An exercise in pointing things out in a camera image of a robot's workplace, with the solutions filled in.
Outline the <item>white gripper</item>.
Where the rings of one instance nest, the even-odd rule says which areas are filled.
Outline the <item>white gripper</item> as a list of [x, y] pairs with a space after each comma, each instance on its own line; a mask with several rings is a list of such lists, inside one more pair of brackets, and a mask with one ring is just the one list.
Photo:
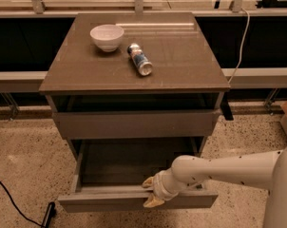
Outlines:
[[163, 170], [154, 177], [147, 178], [142, 183], [142, 188], [149, 187], [153, 187], [153, 193], [144, 202], [144, 208], [154, 208], [163, 205], [165, 201], [172, 200], [179, 194], [178, 182], [170, 170]]

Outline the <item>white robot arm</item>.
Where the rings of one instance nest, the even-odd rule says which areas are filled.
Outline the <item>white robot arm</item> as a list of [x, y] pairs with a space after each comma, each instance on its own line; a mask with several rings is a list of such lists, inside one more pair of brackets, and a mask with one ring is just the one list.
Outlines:
[[287, 228], [287, 147], [283, 150], [203, 159], [182, 155], [171, 167], [143, 182], [152, 193], [143, 206], [154, 208], [207, 180], [223, 181], [268, 192], [263, 228]]

